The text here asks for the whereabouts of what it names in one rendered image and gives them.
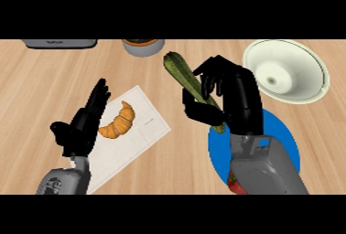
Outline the long green squash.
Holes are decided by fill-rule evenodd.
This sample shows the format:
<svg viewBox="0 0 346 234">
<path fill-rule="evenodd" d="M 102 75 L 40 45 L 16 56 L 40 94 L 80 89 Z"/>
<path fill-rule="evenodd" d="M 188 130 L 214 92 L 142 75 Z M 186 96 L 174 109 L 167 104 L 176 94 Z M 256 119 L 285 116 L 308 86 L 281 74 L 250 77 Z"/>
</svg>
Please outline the long green squash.
<svg viewBox="0 0 346 234">
<path fill-rule="evenodd" d="M 200 103 L 210 104 L 216 109 L 220 109 L 213 97 L 208 97 L 207 100 L 203 99 L 201 95 L 201 83 L 191 71 L 191 68 L 186 64 L 186 61 L 182 55 L 177 52 L 167 52 L 164 55 L 164 67 L 166 71 L 188 90 L 192 97 Z"/>
</svg>

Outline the grey flat appliance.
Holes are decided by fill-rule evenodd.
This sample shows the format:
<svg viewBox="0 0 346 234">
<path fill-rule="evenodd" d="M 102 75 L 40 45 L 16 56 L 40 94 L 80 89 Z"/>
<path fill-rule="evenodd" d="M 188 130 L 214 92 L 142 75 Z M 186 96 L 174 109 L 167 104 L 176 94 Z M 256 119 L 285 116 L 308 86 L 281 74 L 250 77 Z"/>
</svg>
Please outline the grey flat appliance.
<svg viewBox="0 0 346 234">
<path fill-rule="evenodd" d="M 34 49 L 83 49 L 93 48 L 96 39 L 24 39 L 25 46 Z"/>
</svg>

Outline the white rectangular placemat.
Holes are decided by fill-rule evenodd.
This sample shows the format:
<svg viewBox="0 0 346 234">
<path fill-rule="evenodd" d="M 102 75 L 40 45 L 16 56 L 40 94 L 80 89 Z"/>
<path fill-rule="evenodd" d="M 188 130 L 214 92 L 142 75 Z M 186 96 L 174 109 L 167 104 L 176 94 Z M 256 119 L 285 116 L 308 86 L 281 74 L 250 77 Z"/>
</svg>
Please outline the white rectangular placemat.
<svg viewBox="0 0 346 234">
<path fill-rule="evenodd" d="M 135 86 L 106 104 L 101 126 L 114 121 L 124 101 L 133 106 L 133 126 L 117 139 L 106 139 L 98 135 L 87 157 L 92 174 L 86 191 L 89 195 L 170 132 L 166 120 L 139 86 Z"/>
</svg>

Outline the golden brown croissant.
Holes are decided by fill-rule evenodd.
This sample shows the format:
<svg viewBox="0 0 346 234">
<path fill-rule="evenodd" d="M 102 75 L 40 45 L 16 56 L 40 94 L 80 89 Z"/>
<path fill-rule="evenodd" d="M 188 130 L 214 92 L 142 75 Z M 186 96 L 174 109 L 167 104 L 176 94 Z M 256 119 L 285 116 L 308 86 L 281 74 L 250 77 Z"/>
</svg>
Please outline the golden brown croissant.
<svg viewBox="0 0 346 234">
<path fill-rule="evenodd" d="M 126 134 L 133 127 L 135 110 L 133 106 L 123 101 L 121 109 L 114 121 L 108 123 L 106 126 L 99 128 L 99 134 L 108 139 L 117 139 L 123 134 Z"/>
</svg>

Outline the grey plant pot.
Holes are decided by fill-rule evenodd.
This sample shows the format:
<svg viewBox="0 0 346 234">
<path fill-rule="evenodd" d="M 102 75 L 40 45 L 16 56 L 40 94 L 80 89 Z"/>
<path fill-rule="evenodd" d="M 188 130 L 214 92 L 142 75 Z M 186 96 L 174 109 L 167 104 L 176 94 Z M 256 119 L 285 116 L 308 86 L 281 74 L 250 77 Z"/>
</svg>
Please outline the grey plant pot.
<svg viewBox="0 0 346 234">
<path fill-rule="evenodd" d="M 154 39 L 142 43 L 135 43 L 127 39 L 123 39 L 121 42 L 129 54 L 140 58 L 149 57 L 157 54 L 166 44 L 166 41 L 163 39 Z"/>
</svg>

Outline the red vegetable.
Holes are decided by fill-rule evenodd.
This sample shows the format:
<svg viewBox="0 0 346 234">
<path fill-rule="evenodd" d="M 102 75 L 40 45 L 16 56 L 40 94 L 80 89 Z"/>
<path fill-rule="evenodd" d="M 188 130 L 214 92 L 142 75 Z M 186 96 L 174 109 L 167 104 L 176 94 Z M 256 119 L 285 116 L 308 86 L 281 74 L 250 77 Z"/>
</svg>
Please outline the red vegetable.
<svg viewBox="0 0 346 234">
<path fill-rule="evenodd" d="M 237 181 L 234 174 L 228 174 L 228 188 L 229 191 L 237 195 L 245 195 L 245 191 Z"/>
</svg>

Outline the round blue plate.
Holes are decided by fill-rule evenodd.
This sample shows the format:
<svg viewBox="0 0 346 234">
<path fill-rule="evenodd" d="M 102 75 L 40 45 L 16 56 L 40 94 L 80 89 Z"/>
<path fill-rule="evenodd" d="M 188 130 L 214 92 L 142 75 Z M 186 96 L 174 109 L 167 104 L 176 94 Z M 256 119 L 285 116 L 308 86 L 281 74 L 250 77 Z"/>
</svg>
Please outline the round blue plate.
<svg viewBox="0 0 346 234">
<path fill-rule="evenodd" d="M 291 131 L 278 119 L 278 117 L 268 111 L 263 112 L 263 133 L 272 135 L 282 143 L 296 171 L 300 171 L 300 152 L 297 143 L 291 135 Z M 223 182 L 228 182 L 229 161 L 232 158 L 229 146 L 229 128 L 225 127 L 225 132 L 219 133 L 213 128 L 208 131 L 208 154 L 211 158 L 214 171 Z"/>
</svg>

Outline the pale cream bowl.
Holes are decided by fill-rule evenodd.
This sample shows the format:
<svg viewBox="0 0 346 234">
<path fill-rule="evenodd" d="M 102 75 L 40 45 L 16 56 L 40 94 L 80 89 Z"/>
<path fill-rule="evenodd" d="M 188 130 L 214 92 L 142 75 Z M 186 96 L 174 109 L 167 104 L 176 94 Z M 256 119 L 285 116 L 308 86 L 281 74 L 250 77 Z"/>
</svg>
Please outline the pale cream bowl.
<svg viewBox="0 0 346 234">
<path fill-rule="evenodd" d="M 259 90 L 288 104 L 311 104 L 330 88 L 330 73 L 316 53 L 291 39 L 257 39 L 244 50 Z"/>
</svg>

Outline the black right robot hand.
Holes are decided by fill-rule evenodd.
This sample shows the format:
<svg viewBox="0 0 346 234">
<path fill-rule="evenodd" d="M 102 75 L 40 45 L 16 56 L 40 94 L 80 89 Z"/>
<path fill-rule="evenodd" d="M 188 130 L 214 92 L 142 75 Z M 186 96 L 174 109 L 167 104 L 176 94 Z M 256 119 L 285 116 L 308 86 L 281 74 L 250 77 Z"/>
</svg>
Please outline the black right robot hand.
<svg viewBox="0 0 346 234">
<path fill-rule="evenodd" d="M 186 116 L 210 126 L 228 124 L 237 135 L 263 135 L 260 91 L 253 72 L 220 55 L 210 57 L 194 70 L 201 79 L 201 96 L 207 100 L 213 91 L 223 97 L 223 110 L 195 101 L 182 90 Z"/>
</svg>

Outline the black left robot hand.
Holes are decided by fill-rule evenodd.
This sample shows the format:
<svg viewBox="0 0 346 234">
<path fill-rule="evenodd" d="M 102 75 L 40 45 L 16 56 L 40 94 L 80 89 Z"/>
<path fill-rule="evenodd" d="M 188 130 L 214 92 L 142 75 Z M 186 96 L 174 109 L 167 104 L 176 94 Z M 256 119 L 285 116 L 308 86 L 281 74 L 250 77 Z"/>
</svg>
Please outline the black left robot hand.
<svg viewBox="0 0 346 234">
<path fill-rule="evenodd" d="M 55 142 L 62 146 L 65 157 L 87 156 L 92 152 L 109 96 L 105 79 L 99 79 L 86 106 L 78 109 L 71 122 L 53 122 L 50 125 Z"/>
</svg>

